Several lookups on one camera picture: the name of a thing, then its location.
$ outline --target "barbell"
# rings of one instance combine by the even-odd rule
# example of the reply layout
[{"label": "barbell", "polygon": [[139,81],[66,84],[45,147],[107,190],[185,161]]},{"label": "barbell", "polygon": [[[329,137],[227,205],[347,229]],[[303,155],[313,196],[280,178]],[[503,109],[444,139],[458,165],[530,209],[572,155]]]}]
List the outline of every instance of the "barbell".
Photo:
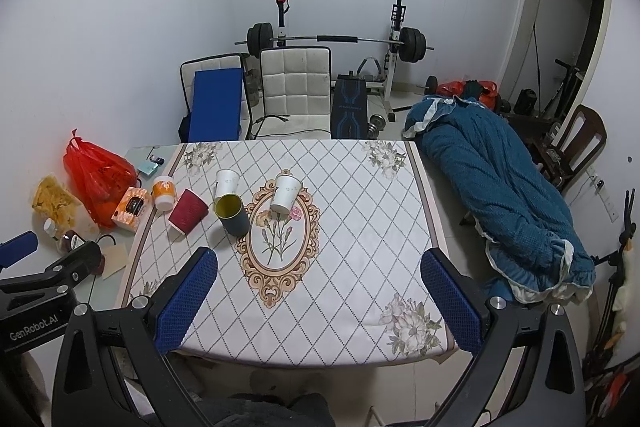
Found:
[{"label": "barbell", "polygon": [[260,58],[260,52],[273,47],[274,41],[317,41],[317,42],[382,42],[398,46],[398,57],[403,62],[418,62],[424,58],[427,50],[433,50],[427,46],[427,39],[415,28],[407,26],[400,30],[400,39],[397,41],[385,39],[363,39],[348,35],[316,35],[304,37],[274,37],[273,27],[270,22],[257,23],[248,29],[246,40],[235,42],[246,44],[249,54],[255,58]]}]

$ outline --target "orange tissue box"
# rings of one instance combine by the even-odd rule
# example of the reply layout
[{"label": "orange tissue box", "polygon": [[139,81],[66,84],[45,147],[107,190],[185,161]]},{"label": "orange tissue box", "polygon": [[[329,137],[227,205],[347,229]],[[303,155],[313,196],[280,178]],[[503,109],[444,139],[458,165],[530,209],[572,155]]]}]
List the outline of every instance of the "orange tissue box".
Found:
[{"label": "orange tissue box", "polygon": [[140,224],[140,218],[151,202],[148,190],[129,187],[118,203],[111,219],[121,229],[135,232]]}]

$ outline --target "doorway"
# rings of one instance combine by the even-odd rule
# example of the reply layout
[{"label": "doorway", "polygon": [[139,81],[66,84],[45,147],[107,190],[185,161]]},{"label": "doorway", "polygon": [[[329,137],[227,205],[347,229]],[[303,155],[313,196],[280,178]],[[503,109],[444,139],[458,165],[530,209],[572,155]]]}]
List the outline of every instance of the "doorway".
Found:
[{"label": "doorway", "polygon": [[593,76],[610,0],[521,0],[520,5],[500,94],[516,113],[562,124]]}]

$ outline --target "blue blanket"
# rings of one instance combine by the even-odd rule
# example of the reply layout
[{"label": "blue blanket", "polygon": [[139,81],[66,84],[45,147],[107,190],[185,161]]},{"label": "blue blanket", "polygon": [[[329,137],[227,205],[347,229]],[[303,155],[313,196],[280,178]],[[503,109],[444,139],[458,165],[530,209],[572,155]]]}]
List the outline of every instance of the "blue blanket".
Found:
[{"label": "blue blanket", "polygon": [[504,119],[475,101],[426,96],[404,129],[473,213],[490,263],[518,301],[582,301],[591,294],[593,261],[569,208]]}]

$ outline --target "red cup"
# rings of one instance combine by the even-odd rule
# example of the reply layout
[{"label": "red cup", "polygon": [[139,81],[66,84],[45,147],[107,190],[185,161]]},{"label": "red cup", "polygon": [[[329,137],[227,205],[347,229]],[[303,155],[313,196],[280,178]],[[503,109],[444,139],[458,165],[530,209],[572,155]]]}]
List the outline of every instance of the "red cup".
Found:
[{"label": "red cup", "polygon": [[178,232],[188,235],[207,214],[207,203],[185,188],[169,216],[169,224]]}]

